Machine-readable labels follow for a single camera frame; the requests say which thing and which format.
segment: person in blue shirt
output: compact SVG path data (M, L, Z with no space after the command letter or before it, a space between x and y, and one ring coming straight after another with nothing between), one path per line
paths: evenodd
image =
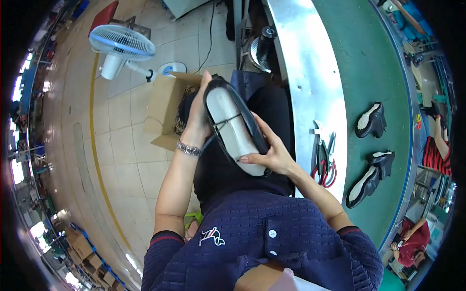
M201 149L211 134L203 104L211 80L204 72L180 138L190 147ZM377 248L289 154L285 91L262 88L247 105L257 113L270 150L243 156L241 162L264 165L273 173L248 176L225 155L216 156L213 144L200 158L177 149L157 198L142 291L244 290L237 283L243 275L272 263L329 290L377 290L384 269ZM204 220L185 242L184 217L193 182ZM294 185L305 199L289 197ZM273 283L261 283L262 290Z

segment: maroon shirt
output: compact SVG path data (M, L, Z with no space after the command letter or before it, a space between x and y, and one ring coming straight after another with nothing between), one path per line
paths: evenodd
M427 138L424 148L424 158L422 159L422 165L424 167L432 168L445 175L451 175L452 170L450 169L450 151L446 154L445 159L440 155L439 149L435 145L435 140L432 136Z
M403 221L403 229L401 230L401 237L404 237L404 234L413 228L414 223L409 221ZM413 235L404 242L404 245L399 247L400 257L398 262L405 267L411 267L414 263L414 253L417 250L425 250L426 246L429 243L431 238L431 233L429 231L429 226L425 222Z

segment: red seat cushion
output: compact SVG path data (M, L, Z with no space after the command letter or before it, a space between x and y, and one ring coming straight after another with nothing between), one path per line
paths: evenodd
M117 10L118 0L113 1L112 3L108 4L107 7L102 9L95 17L92 25L90 26L90 32L99 25L109 24L110 21L113 19L113 15L115 15L115 11Z

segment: fan grille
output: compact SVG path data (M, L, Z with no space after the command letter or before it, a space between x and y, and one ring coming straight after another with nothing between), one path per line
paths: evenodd
M155 46L149 39L120 25L97 26L90 33L89 41L99 52L132 61L145 61L155 55Z

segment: metal watch band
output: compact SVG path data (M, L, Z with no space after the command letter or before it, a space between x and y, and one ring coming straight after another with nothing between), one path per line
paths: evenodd
M182 143L180 140L176 143L176 147L187 155L201 156L202 154L202 150L200 148L190 147Z

